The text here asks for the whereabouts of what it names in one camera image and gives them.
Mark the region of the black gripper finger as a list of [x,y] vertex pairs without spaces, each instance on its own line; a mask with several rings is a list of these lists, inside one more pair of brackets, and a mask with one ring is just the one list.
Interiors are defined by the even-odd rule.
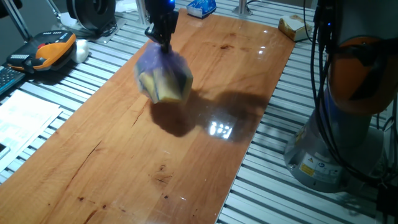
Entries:
[[171,46],[171,39],[174,31],[173,30],[167,30],[165,33],[165,44],[164,44],[164,52],[171,52],[172,51],[172,46]]
[[145,35],[150,38],[155,43],[160,45],[160,49],[163,53],[168,52],[168,43],[166,42],[166,38],[162,36],[160,31],[156,29],[154,26],[149,26],[145,30]]

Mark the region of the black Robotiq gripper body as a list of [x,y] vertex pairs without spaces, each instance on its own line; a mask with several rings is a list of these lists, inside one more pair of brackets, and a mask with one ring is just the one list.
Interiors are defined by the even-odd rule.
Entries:
[[178,21],[175,0],[146,0],[146,10],[154,31],[159,34],[175,32]]

